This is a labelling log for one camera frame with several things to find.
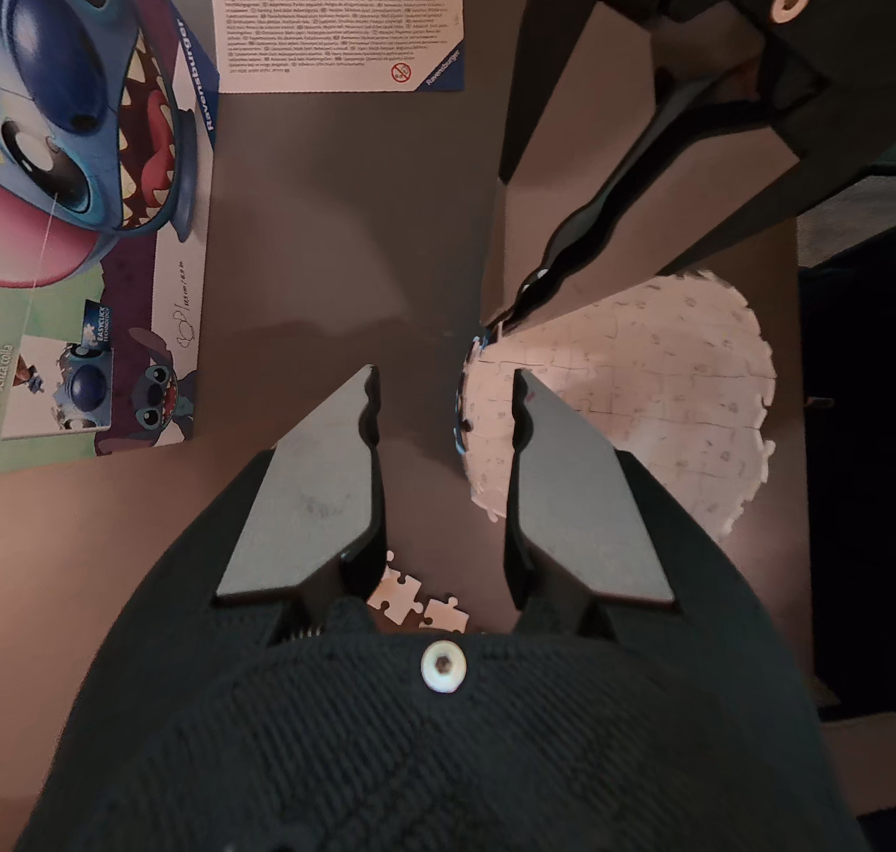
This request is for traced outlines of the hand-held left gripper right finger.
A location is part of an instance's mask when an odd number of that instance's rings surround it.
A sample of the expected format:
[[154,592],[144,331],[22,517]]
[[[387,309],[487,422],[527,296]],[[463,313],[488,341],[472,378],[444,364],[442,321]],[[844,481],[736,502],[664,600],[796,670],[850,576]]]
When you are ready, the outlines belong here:
[[583,630],[605,602],[676,596],[613,444],[532,372],[513,376],[504,575],[517,611],[548,605]]

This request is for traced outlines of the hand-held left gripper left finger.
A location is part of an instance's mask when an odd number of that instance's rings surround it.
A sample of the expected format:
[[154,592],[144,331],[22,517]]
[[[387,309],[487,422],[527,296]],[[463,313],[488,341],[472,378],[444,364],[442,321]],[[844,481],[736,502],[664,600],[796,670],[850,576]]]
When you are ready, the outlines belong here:
[[379,371],[365,365],[276,444],[218,600],[368,599],[386,567]]

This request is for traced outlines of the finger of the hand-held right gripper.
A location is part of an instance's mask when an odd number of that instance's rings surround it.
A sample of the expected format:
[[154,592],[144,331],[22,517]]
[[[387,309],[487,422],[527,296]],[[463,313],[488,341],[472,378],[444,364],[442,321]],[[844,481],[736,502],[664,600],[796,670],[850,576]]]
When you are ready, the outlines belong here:
[[481,321],[506,320],[522,287],[584,228],[591,201],[655,114],[651,35],[604,3],[587,19],[521,160],[497,187]]
[[[509,103],[503,181],[537,121],[523,140],[523,109]],[[584,228],[554,244],[559,268],[546,262],[525,281],[503,328],[536,326],[659,275],[796,162],[758,102],[667,97],[591,201]]]

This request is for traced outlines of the partly built white puzzle ball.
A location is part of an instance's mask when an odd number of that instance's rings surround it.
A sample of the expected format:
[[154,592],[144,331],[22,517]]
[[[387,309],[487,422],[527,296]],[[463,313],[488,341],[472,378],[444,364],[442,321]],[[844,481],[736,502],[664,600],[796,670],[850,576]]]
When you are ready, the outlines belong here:
[[745,297],[709,271],[655,277],[536,328],[475,339],[458,398],[471,498],[504,519],[515,372],[633,453],[715,540],[768,478],[771,350]]

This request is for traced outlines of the white loose puzzle piece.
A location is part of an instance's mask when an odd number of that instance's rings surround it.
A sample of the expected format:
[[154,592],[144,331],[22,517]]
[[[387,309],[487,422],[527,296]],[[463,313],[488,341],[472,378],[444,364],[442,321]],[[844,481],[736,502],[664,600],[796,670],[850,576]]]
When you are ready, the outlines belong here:
[[431,598],[427,600],[419,623],[421,630],[433,630],[446,633],[464,634],[469,614],[458,608],[459,600],[455,596],[447,599]]
[[401,625],[410,614],[422,615],[424,604],[417,600],[421,582],[392,567],[394,552],[386,553],[386,567],[375,591],[366,601],[368,606]]

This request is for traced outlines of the cartoon printed puzzle box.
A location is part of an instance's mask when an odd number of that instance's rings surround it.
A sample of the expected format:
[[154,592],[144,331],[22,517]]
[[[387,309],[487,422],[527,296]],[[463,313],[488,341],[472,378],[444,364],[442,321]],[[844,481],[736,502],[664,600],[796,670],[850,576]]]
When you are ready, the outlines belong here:
[[218,72],[171,0],[1,0],[1,470],[189,440]]

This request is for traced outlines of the white printed warning sheet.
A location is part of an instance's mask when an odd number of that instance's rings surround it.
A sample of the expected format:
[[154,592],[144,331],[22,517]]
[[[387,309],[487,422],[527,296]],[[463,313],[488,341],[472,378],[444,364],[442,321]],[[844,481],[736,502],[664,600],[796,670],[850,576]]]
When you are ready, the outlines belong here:
[[463,0],[212,0],[220,91],[460,92]]

